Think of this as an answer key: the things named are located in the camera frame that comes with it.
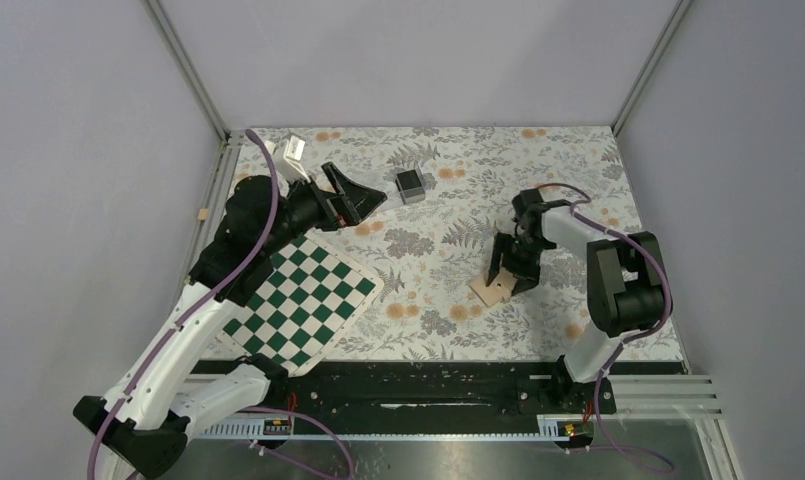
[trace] white wall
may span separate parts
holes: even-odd
[[[676,0],[165,0],[226,124],[603,125]]]
[[[746,478],[805,478],[805,0],[697,2],[620,145]]]
[[[84,478],[72,417],[162,324],[217,140],[135,1],[0,0],[0,479]]]

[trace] cable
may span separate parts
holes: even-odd
[[[99,447],[102,444],[102,439],[105,437],[105,432],[107,431],[108,427],[110,426],[111,422],[116,415],[119,413],[119,409],[122,408],[122,405],[125,404],[126,400],[131,395],[131,392],[137,388],[137,382],[140,381],[140,378],[146,373],[146,370],[149,366],[154,362],[155,358],[157,357],[158,353],[163,350],[164,345],[167,344],[170,338],[175,334],[178,329],[184,325],[185,322],[199,310],[202,305],[207,303],[210,299],[214,298],[226,285],[230,284],[237,278],[243,270],[249,265],[249,263],[254,260],[255,255],[261,251],[261,247],[263,247],[264,243],[267,241],[267,237],[269,237],[270,231],[272,230],[272,225],[275,222],[275,213],[278,211],[278,181],[277,181],[277,174],[275,171],[275,163],[272,160],[272,155],[270,155],[269,151],[267,151],[267,147],[264,146],[264,142],[258,137],[258,135],[253,132],[252,130],[246,129],[246,137],[252,141],[255,145],[257,145],[261,149],[261,153],[264,154],[264,159],[267,161],[267,167],[270,171],[270,178],[272,181],[270,184],[272,185],[272,202],[270,204],[270,212],[267,216],[267,223],[264,225],[264,229],[261,232],[261,236],[258,237],[258,241],[255,243],[255,246],[252,247],[252,250],[246,255],[246,258],[240,262],[240,265],[234,269],[233,272],[229,273],[221,282],[219,282],[211,291],[206,293],[202,298],[200,298],[196,303],[194,303],[190,308],[188,308],[178,320],[175,321],[175,327],[171,328],[164,333],[158,343],[155,345],[154,348],[146,355],[146,358],[143,360],[143,363],[140,364],[140,368],[134,373],[131,377],[131,380],[128,381],[128,385],[125,387],[125,390],[122,391],[123,398],[120,398],[116,401],[116,404],[113,408],[110,409],[108,416],[105,417],[105,420],[102,422],[102,425],[99,427],[98,432],[96,432],[96,438],[93,440],[93,445],[90,447],[90,457],[87,461],[87,479],[88,480],[95,480],[96,478],[96,459],[99,455]]]
[[[585,204],[589,204],[591,202],[590,195],[588,195],[587,192],[585,192],[584,190],[582,190],[582,189],[580,189],[578,187],[575,187],[573,185],[569,185],[569,184],[566,184],[566,183],[557,183],[557,182],[556,183],[545,183],[545,184],[542,184],[542,185],[538,185],[537,188],[546,188],[546,187],[563,187],[563,188],[567,188],[567,189],[572,190],[573,192],[576,192],[579,195],[581,195],[583,197],[582,199],[576,200],[576,201],[574,201],[574,202],[572,202],[570,204],[570,214],[573,215],[573,217],[575,217],[576,220],[584,223],[585,225],[587,225],[587,226],[589,226],[589,227],[591,227],[591,228],[593,228],[595,230],[599,230],[600,232],[605,233],[607,235],[610,235],[610,236],[612,236],[614,238],[622,240],[626,244],[628,244],[630,247],[635,249],[635,251],[640,253],[641,256],[644,259],[646,259],[647,263],[649,263],[650,266],[652,266],[652,269],[655,270],[655,273],[658,275],[658,278],[661,281],[661,294],[664,297],[664,310],[663,310],[663,313],[661,314],[661,318],[649,330],[647,330],[645,332],[638,332],[638,333],[636,333],[634,335],[630,335],[630,336],[626,337],[625,339],[623,339],[623,341],[620,342],[619,345],[617,345],[617,348],[614,350],[614,352],[611,354],[611,356],[608,357],[608,360],[605,361],[605,363],[602,365],[602,368],[599,370],[599,373],[596,376],[596,382],[594,383],[594,387],[593,387],[593,408],[594,408],[594,414],[596,416],[596,423],[599,424],[599,430],[602,432],[602,434],[605,436],[605,438],[610,443],[610,445],[606,445],[606,446],[610,446],[611,448],[613,448],[614,450],[619,452],[620,455],[622,455],[626,460],[628,460],[632,464],[638,466],[639,468],[642,468],[642,469],[647,470],[649,472],[657,473],[657,474],[660,474],[660,475],[672,475],[672,474],[676,473],[676,465],[669,458],[665,457],[664,455],[662,455],[662,454],[660,454],[658,452],[655,452],[655,451],[649,450],[649,449],[641,450],[641,451],[644,451],[644,453],[648,453],[649,455],[652,455],[653,457],[655,457],[655,458],[661,460],[662,462],[666,463],[670,467],[669,469],[660,469],[660,468],[650,467],[649,465],[646,465],[643,462],[641,462],[640,460],[637,460],[633,456],[627,454],[626,453],[627,450],[635,451],[635,450],[637,450],[639,448],[642,448],[642,447],[627,447],[627,446],[618,445],[617,442],[615,442],[614,439],[611,438],[611,435],[608,433],[608,430],[606,430],[605,424],[602,421],[602,415],[600,414],[600,408],[599,408],[599,389],[600,389],[600,386],[602,385],[602,379],[605,378],[605,372],[608,371],[608,369],[611,368],[611,365],[613,365],[615,361],[617,361],[617,357],[619,357],[620,354],[623,353],[623,347],[627,343],[633,342],[633,341],[641,339],[641,338],[646,338],[646,337],[648,337],[650,335],[653,335],[653,334],[657,333],[667,323],[667,319],[670,318],[670,313],[673,310],[673,302],[672,302],[672,297],[670,296],[670,283],[667,280],[667,275],[664,273],[664,269],[661,268],[661,265],[658,263],[658,261],[655,260],[655,258],[653,258],[653,256],[650,255],[650,253],[647,252],[646,249],[644,249],[637,242],[635,242],[634,240],[629,238],[628,235],[626,235],[625,233],[619,232],[617,230],[610,229],[610,228],[608,228],[608,227],[606,227],[606,226],[604,226],[602,224],[599,224],[599,223],[589,219],[588,217],[582,215],[581,213],[579,213],[577,211],[577,208],[578,208],[579,205],[585,205]]]
[[[296,460],[295,458],[290,457],[288,455],[285,455],[285,454],[283,454],[283,453],[281,453],[281,452],[279,452],[277,450],[264,449],[263,447],[261,447],[262,448],[261,452],[262,453],[267,452],[267,453],[271,454],[272,456],[274,456],[276,458],[284,460],[285,462],[288,462],[291,465],[295,465],[295,466],[297,466],[297,467],[299,467],[299,468],[301,468],[301,469],[303,469],[303,470],[305,470],[307,472],[310,472],[310,473],[312,473],[312,474],[314,474],[314,475],[316,475],[316,476],[318,476],[320,478],[324,478],[326,480],[351,480],[352,478],[355,478],[355,461],[352,460],[352,455],[349,453],[349,449],[346,448],[346,445],[343,443],[343,441],[340,440],[340,438],[337,435],[335,435],[334,432],[332,432],[330,428],[328,428],[327,426],[323,425],[323,423],[320,422],[319,420],[316,420],[313,417],[309,417],[308,415],[305,415],[304,413],[288,412],[286,410],[278,410],[276,408],[249,407],[249,408],[244,408],[243,410],[240,410],[240,411],[241,412],[273,413],[273,414],[278,414],[278,415],[287,415],[287,416],[292,416],[292,417],[296,417],[296,418],[301,418],[302,420],[305,420],[306,422],[313,424],[315,427],[317,427],[320,430],[322,430],[326,435],[331,437],[331,439],[334,440],[334,443],[336,443],[337,446],[340,447],[340,451],[343,452],[343,456],[346,457],[346,463],[349,465],[349,475],[347,475],[345,477],[335,477],[335,476],[329,475],[329,474],[327,474],[325,472],[321,472],[321,471],[317,470],[316,468],[308,465],[307,463],[303,463],[303,462],[301,462],[299,460]]]

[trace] green and white checkered board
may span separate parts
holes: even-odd
[[[217,336],[237,355],[261,353],[304,375],[372,303],[383,282],[316,238],[272,258],[275,271]]]

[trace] gray floor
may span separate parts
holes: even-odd
[[[678,472],[666,478],[710,478],[694,430],[685,421],[630,421],[621,428],[609,421],[618,442],[652,448],[676,463]],[[510,442],[353,442],[358,479],[539,479],[572,478],[655,479],[616,452],[581,455],[553,453],[548,443]],[[279,450],[332,474],[346,473],[346,462],[333,442],[292,441]],[[653,459],[647,464],[661,466]],[[258,457],[236,442],[191,442],[166,480],[313,479],[281,460]]]

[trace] floral tablecloth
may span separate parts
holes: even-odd
[[[426,199],[322,235],[383,280],[376,302],[330,360],[555,360],[588,323],[584,263],[544,252],[541,285],[487,309],[468,287],[486,266],[497,230],[511,231],[511,199],[522,189],[565,182],[593,197],[582,211],[625,231],[640,230],[620,154],[608,127],[259,128],[281,144],[307,140],[302,163],[317,179],[333,161],[344,174],[419,165]],[[244,145],[234,182],[267,174],[260,150]],[[572,198],[556,188],[546,199]],[[626,360],[680,360],[668,324],[626,348]]]

